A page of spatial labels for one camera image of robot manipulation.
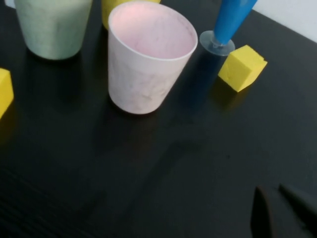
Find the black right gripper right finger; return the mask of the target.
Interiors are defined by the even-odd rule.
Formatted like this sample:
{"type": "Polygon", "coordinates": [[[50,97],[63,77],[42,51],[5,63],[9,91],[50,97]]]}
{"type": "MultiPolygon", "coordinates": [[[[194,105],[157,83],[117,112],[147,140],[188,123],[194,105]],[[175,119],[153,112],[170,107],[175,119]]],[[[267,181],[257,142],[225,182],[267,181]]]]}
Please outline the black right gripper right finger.
{"type": "Polygon", "coordinates": [[[306,228],[317,237],[317,199],[294,186],[280,184],[278,190],[306,228]]]}

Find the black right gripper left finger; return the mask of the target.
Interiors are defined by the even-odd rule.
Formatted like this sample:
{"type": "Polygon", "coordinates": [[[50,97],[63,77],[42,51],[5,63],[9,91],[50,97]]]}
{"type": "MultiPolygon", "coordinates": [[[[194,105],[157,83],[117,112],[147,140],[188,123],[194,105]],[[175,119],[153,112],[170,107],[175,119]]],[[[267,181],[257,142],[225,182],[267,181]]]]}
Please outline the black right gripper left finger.
{"type": "Polygon", "coordinates": [[[253,238],[272,238],[272,213],[269,200],[261,186],[254,192],[250,228],[253,238]]]}

